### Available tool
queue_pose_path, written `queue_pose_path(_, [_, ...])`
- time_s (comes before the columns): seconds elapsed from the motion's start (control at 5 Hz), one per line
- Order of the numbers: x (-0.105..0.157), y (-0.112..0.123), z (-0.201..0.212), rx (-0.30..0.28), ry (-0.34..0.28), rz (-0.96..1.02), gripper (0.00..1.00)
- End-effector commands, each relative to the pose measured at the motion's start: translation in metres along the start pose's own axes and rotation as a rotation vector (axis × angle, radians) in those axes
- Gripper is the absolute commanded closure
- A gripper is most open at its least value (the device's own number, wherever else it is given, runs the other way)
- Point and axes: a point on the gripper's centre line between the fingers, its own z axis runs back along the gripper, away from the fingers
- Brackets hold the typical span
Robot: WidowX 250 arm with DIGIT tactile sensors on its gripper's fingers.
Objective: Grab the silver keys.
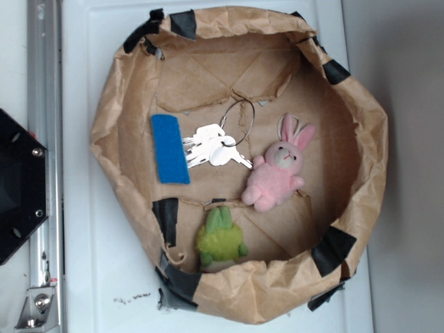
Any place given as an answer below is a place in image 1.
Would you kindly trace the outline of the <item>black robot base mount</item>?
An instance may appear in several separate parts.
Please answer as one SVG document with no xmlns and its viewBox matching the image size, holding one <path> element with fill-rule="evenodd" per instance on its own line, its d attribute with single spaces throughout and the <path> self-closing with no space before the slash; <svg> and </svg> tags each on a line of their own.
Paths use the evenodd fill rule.
<svg viewBox="0 0 444 333">
<path fill-rule="evenodd" d="M 47 218 L 46 148 L 1 111 L 1 264 Z"/>
</svg>

